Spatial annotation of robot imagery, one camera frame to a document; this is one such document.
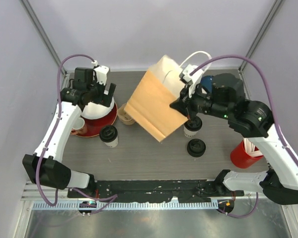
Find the paper bag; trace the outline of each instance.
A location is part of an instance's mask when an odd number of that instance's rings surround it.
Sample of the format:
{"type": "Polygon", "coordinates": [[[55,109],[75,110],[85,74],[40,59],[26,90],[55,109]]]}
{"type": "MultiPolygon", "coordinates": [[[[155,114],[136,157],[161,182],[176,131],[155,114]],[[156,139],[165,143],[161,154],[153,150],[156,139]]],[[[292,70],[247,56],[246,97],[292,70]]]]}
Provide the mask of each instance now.
{"type": "Polygon", "coordinates": [[[159,142],[188,120],[169,106],[184,87],[179,79],[181,71],[175,61],[162,57],[145,73],[125,107],[125,111],[159,142]]]}

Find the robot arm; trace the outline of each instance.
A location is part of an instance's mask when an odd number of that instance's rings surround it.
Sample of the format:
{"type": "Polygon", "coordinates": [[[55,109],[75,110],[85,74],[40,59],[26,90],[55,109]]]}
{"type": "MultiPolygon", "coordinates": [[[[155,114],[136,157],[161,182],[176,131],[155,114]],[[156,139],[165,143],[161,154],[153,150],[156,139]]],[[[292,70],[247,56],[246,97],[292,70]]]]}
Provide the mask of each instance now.
{"type": "Polygon", "coordinates": [[[57,189],[67,187],[83,188],[83,191],[88,194],[95,191],[93,175],[70,170],[62,164],[62,159],[71,129],[77,118],[80,117],[84,107],[89,102],[102,104],[106,107],[110,106],[116,85],[111,84],[108,94],[105,94],[108,72],[109,68],[100,65],[96,65],[94,69],[75,69],[73,88],[64,88],[61,91],[62,114],[58,115],[59,108],[57,105],[54,118],[42,142],[33,155],[25,155],[23,158],[23,166],[33,183],[36,183],[35,172],[38,156],[45,148],[46,141],[51,135],[57,119],[60,118],[49,147],[43,156],[40,168],[40,184],[57,189]]]}
{"type": "Polygon", "coordinates": [[[170,107],[188,119],[203,113],[227,120],[230,128],[254,143],[272,167],[261,173],[224,170],[216,179],[217,189],[223,192],[227,189],[263,192],[276,203],[298,204],[298,166],[279,140],[269,107],[246,99],[243,82],[232,74],[214,76],[212,91],[203,93],[199,80],[189,79],[190,72],[184,69],[180,75],[186,84],[170,107]]]}

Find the gray wooden table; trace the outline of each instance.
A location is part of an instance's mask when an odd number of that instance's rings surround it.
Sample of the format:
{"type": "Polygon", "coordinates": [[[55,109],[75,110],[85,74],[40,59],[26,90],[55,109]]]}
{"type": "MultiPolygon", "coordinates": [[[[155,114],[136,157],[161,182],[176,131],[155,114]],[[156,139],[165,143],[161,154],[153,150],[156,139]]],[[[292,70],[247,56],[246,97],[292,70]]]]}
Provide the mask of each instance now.
{"type": "MultiPolygon", "coordinates": [[[[209,70],[209,74],[236,70],[209,70]]],[[[127,102],[144,72],[112,72],[109,81],[116,83],[115,101],[120,107],[127,102]]],[[[223,119],[199,115],[202,129],[194,138],[206,143],[202,157],[191,157],[186,151],[189,138],[183,127],[157,142],[138,124],[126,126],[118,119],[119,144],[109,148],[99,137],[81,138],[70,136],[64,151],[63,163],[72,170],[91,173],[96,179],[214,179],[223,169],[238,172],[261,172],[267,170],[265,159],[248,169],[235,167],[230,161],[230,152],[242,137],[228,127],[223,119]]]]}

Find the gray wall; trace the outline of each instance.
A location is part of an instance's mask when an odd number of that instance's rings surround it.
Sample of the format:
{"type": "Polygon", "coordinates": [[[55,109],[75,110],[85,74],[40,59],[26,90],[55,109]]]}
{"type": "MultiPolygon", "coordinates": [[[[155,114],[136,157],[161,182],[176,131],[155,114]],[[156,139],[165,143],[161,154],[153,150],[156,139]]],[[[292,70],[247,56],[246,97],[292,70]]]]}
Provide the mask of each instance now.
{"type": "Polygon", "coordinates": [[[27,178],[22,158],[52,119],[56,73],[19,1],[0,1],[0,238],[12,237],[27,178]]]}
{"type": "MultiPolygon", "coordinates": [[[[60,58],[86,53],[115,70],[144,69],[164,54],[247,53],[274,0],[30,0],[60,58]]],[[[203,56],[192,62],[201,63],[203,56]]],[[[68,69],[89,64],[74,59],[68,69]]],[[[238,67],[238,60],[212,67],[238,67]]]]}
{"type": "MultiPolygon", "coordinates": [[[[282,131],[298,154],[298,1],[285,1],[253,59],[268,79],[282,131]]],[[[251,98],[267,103],[255,70],[248,65],[244,75],[251,98]]]]}

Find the black lid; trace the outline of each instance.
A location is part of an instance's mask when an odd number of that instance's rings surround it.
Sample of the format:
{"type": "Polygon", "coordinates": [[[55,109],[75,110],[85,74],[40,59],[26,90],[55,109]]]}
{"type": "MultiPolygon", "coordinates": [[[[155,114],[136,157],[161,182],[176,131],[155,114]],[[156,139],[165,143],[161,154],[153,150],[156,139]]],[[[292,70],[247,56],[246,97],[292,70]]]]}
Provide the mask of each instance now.
{"type": "Polygon", "coordinates": [[[184,123],[184,126],[190,131],[198,131],[202,127],[202,120],[196,116],[195,118],[184,123]]]}
{"type": "Polygon", "coordinates": [[[205,143],[200,139],[192,139],[187,145],[188,153],[193,157],[200,157],[206,150],[205,143]]]}
{"type": "Polygon", "coordinates": [[[109,143],[116,139],[118,131],[113,125],[104,126],[99,133],[99,137],[103,142],[109,143]]]}

